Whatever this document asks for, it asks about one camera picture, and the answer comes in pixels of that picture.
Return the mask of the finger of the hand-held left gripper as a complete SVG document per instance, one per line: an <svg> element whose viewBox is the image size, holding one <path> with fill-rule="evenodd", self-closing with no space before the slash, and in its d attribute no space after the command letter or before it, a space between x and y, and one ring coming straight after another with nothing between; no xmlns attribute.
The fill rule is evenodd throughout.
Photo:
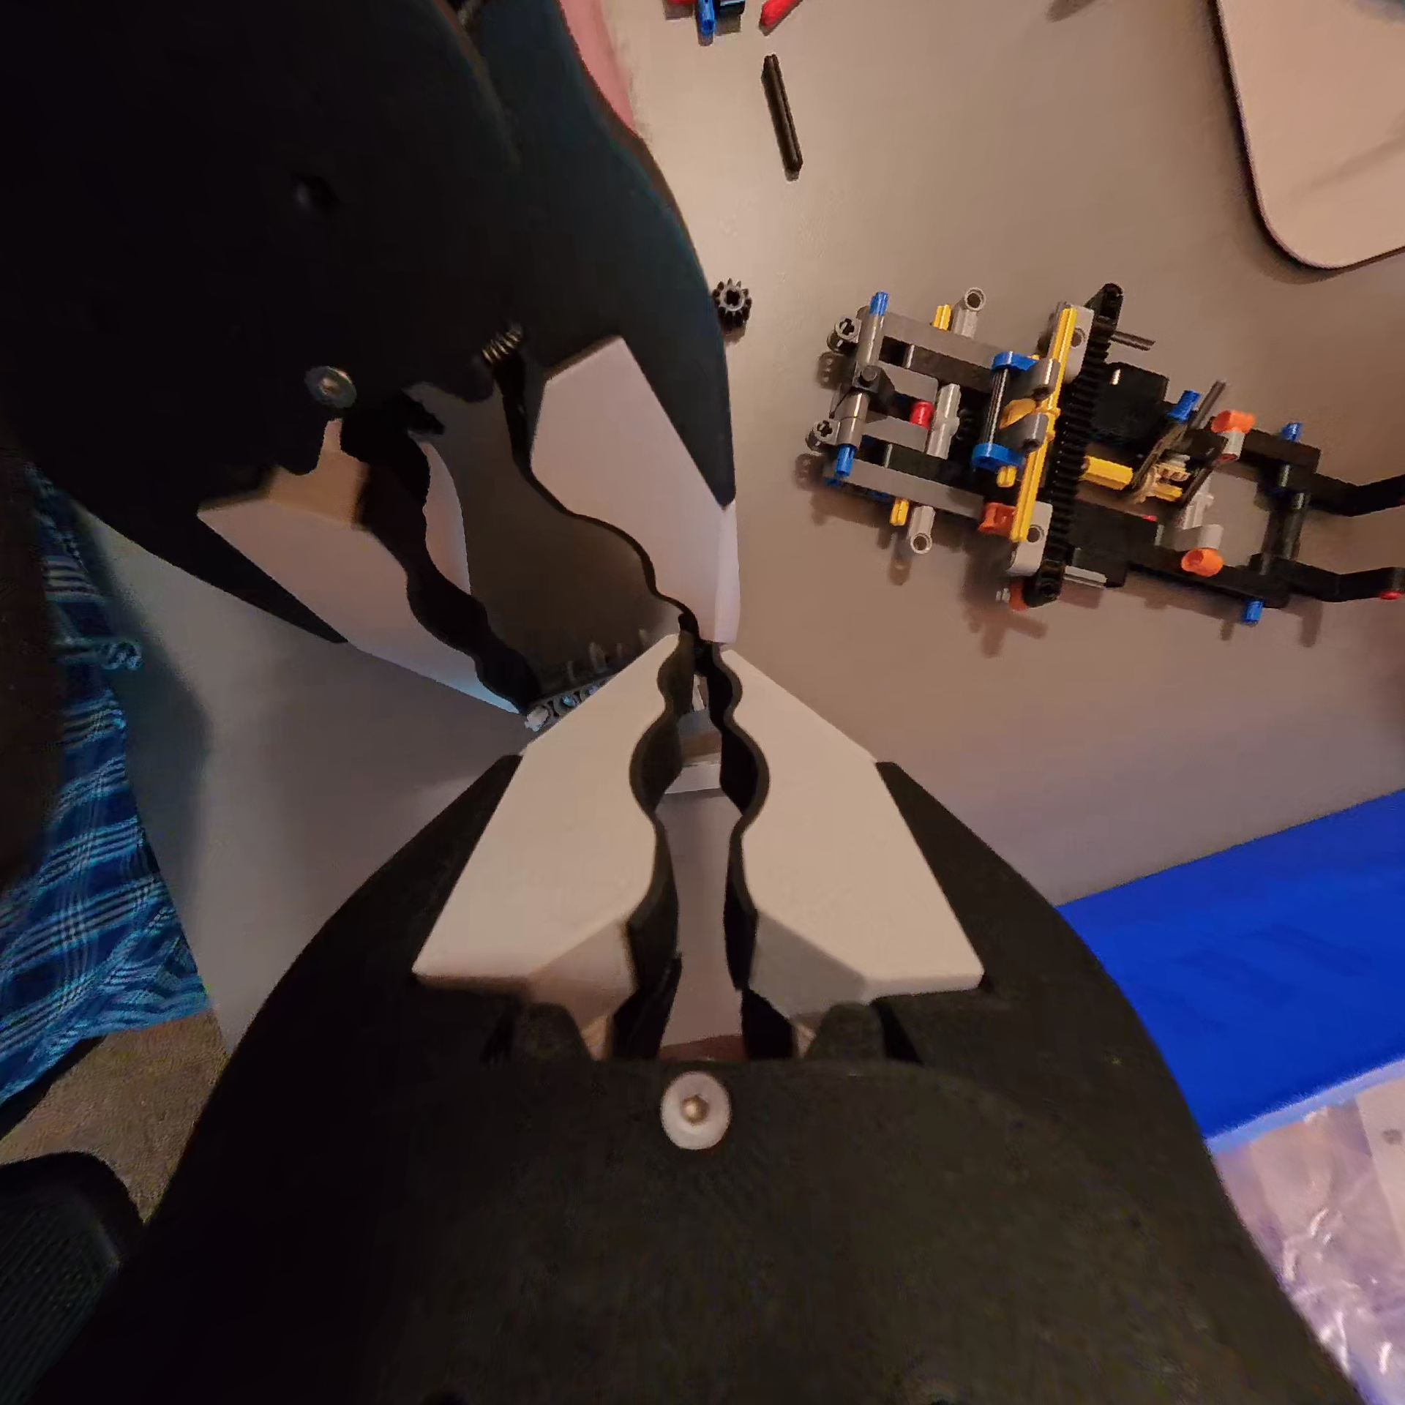
<svg viewBox="0 0 1405 1405"><path fill-rule="evenodd" d="M462 401L412 388L444 425L469 584L541 681L589 644L649 642L689 614L706 642L741 624L736 503L721 505L622 339L552 371L529 415L527 468L502 391Z"/></svg>
<svg viewBox="0 0 1405 1405"><path fill-rule="evenodd" d="M422 410L333 420L311 472L273 468L199 517L360 652L525 712L539 677L472 594L464 508L435 431Z"/></svg>

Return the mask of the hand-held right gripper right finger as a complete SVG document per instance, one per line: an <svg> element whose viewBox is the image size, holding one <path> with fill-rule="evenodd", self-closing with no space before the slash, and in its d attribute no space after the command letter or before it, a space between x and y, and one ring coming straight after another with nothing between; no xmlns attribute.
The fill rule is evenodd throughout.
<svg viewBox="0 0 1405 1405"><path fill-rule="evenodd" d="M701 661L740 818L725 933L751 1059L835 1007L975 990L985 968L873 754L731 647Z"/></svg>

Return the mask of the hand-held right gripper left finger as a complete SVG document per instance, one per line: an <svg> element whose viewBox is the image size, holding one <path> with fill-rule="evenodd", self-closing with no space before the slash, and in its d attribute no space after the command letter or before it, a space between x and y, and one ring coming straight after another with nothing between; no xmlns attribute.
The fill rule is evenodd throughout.
<svg viewBox="0 0 1405 1405"><path fill-rule="evenodd" d="M422 983L562 1007L594 1057L624 1049L678 950L656 813L691 697L693 639L664 637L515 758L415 957Z"/></svg>

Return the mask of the grey lego crankshaft assembly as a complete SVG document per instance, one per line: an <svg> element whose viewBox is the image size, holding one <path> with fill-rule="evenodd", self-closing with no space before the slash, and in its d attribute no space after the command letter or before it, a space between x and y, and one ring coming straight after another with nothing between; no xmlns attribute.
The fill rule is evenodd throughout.
<svg viewBox="0 0 1405 1405"><path fill-rule="evenodd" d="M604 645L589 642L586 654L556 664L544 674L544 692L529 706L524 724L531 734L552 729L612 679L621 676L654 640L641 629L633 639Z"/></svg>

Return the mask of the black lego axle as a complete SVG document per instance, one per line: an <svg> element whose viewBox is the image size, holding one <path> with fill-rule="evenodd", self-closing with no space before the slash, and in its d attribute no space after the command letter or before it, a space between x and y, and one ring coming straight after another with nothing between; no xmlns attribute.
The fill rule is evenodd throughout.
<svg viewBox="0 0 1405 1405"><path fill-rule="evenodd" d="M778 142L778 154L788 181L795 181L803 169L803 150L796 130L795 114L785 89L785 77L778 55L766 53L761 63L761 89Z"/></svg>

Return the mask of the lego car chassis assembly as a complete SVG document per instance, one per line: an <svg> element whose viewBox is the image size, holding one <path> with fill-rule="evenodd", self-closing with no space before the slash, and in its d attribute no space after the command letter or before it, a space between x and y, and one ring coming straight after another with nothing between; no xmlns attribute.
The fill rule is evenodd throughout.
<svg viewBox="0 0 1405 1405"><path fill-rule="evenodd" d="M1245 625L1297 600L1402 599L1402 567L1302 555L1315 515L1400 508L1400 472L1330 477L1302 423L1263 430L1223 405L1221 380L1173 396L1166 376L1116 359L1154 346L1121 326L1118 284L1056 304L1031 349L982 341L985 304L974 288L922 319L878 291L828 339L833 403L808 448L827 487L888 512L909 555L959 518L1001 545L1016 609L1134 574L1226 599Z"/></svg>

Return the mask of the pile of loose lego pieces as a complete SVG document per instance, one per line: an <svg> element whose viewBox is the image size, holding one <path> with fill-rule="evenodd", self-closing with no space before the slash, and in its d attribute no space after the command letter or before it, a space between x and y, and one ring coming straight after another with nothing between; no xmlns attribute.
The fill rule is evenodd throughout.
<svg viewBox="0 0 1405 1405"><path fill-rule="evenodd" d="M800 2L661 2L668 18L691 17L701 43L736 32L748 13L761 32L771 33L798 7Z"/></svg>

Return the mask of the person's left hand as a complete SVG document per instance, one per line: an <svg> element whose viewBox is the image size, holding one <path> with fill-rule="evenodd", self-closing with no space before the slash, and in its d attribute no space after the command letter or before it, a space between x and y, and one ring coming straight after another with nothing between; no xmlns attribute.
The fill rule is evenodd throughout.
<svg viewBox="0 0 1405 1405"><path fill-rule="evenodd" d="M606 2L559 2L587 75L622 127L641 137L628 78L614 40Z"/></svg>

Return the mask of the blue plastic bin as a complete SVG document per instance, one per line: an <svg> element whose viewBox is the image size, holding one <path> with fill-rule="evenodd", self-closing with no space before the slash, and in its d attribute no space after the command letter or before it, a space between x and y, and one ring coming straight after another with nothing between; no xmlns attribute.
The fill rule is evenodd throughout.
<svg viewBox="0 0 1405 1405"><path fill-rule="evenodd" d="M1218 1152L1402 1075L1402 793L1059 913Z"/></svg>

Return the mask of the blue plaid shirt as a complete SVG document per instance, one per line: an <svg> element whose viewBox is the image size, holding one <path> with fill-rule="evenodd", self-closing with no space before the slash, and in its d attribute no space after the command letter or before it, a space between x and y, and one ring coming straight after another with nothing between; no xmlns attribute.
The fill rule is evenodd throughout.
<svg viewBox="0 0 1405 1405"><path fill-rule="evenodd" d="M82 554L76 507L25 465L59 664L59 789L34 856L4 895L2 1097L81 1045L209 1008L206 985L129 779L112 677L137 671Z"/></svg>

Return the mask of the clear plastic bags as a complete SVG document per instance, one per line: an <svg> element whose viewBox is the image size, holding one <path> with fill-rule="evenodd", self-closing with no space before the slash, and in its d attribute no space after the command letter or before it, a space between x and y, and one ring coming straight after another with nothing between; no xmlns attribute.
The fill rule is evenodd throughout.
<svg viewBox="0 0 1405 1405"><path fill-rule="evenodd" d="M1404 1090L1216 1152L1236 1211L1317 1340L1368 1402L1404 1402Z"/></svg>

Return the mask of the beige lamp base board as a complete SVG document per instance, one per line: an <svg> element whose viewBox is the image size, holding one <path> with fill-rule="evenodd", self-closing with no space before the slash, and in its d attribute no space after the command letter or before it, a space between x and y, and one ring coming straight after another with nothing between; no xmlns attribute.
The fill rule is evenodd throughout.
<svg viewBox="0 0 1405 1405"><path fill-rule="evenodd" d="M1258 214L1312 269L1404 246L1404 3L1216 2Z"/></svg>

